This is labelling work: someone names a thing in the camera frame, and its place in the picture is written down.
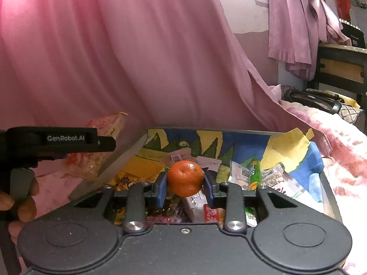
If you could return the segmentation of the person's left hand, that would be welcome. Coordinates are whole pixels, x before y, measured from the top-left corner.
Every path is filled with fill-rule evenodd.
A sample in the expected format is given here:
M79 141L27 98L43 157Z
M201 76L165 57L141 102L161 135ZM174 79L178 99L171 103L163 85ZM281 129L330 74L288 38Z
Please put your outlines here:
M15 245L17 244L20 231L25 226L25 224L36 218L37 208L33 197L36 196L38 193L39 183L37 182L36 178L33 178L27 198L16 205L17 217L14 220L8 222L8 232L12 242ZM11 210L16 204L12 197L3 191L1 191L0 202L1 211Z

